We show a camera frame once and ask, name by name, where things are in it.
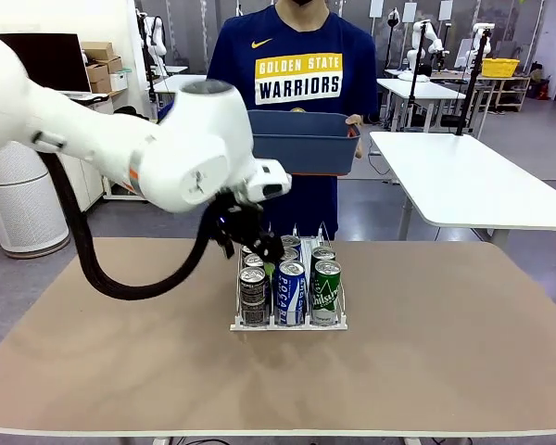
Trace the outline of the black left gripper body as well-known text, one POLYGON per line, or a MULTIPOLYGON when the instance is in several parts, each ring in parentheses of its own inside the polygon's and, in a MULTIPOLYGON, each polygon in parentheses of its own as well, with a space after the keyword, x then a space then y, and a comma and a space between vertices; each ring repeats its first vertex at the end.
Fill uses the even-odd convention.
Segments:
POLYGON ((238 202, 232 193, 218 194, 212 205, 212 238, 219 246, 227 248, 233 242, 250 250, 260 246, 264 233, 260 205, 238 202))

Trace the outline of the person's left hand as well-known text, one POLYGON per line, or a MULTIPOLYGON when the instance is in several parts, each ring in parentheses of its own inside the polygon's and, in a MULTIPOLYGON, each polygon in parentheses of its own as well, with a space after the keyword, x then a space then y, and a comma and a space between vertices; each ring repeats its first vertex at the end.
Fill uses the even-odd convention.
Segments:
POLYGON ((362 141, 361 141, 360 127, 363 124, 363 117, 361 115, 358 115, 358 114, 350 115, 346 118, 346 124, 349 127, 353 127, 356 135, 358 136, 358 141, 357 141, 357 145, 356 145, 356 149, 355 149, 355 158, 356 159, 361 159, 362 156, 363 156, 363 146, 362 146, 362 141))

